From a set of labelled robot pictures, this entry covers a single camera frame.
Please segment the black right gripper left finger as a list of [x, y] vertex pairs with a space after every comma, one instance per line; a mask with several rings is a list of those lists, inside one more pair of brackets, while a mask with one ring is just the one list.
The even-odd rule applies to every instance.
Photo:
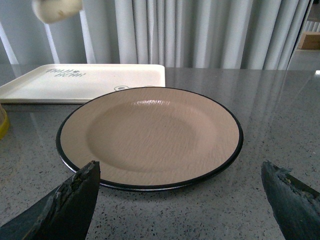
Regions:
[[100, 164], [91, 161], [0, 228], [2, 240], [84, 240], [100, 187]]

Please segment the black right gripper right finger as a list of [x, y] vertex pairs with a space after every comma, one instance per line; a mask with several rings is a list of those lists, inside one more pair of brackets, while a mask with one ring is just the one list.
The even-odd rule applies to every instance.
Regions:
[[320, 193], [269, 161], [261, 180], [273, 216], [287, 240], [320, 238]]

